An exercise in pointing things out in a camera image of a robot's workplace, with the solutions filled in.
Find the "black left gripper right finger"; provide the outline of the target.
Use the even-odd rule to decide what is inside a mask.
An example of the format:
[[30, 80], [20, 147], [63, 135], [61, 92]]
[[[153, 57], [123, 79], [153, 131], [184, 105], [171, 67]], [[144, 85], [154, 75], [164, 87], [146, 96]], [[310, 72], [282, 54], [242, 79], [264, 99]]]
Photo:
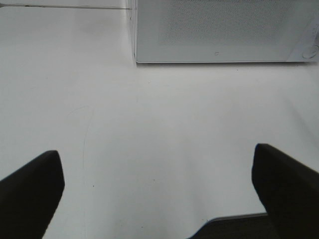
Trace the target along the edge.
[[282, 239], [319, 237], [319, 174], [269, 144], [255, 147], [252, 183]]

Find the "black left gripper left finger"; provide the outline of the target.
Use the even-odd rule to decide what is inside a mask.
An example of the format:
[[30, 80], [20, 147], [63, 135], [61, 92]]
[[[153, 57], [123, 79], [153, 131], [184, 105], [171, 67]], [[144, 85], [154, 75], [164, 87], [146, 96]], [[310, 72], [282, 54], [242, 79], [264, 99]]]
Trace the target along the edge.
[[37, 156], [0, 182], [0, 237], [43, 238], [65, 187], [58, 151]]

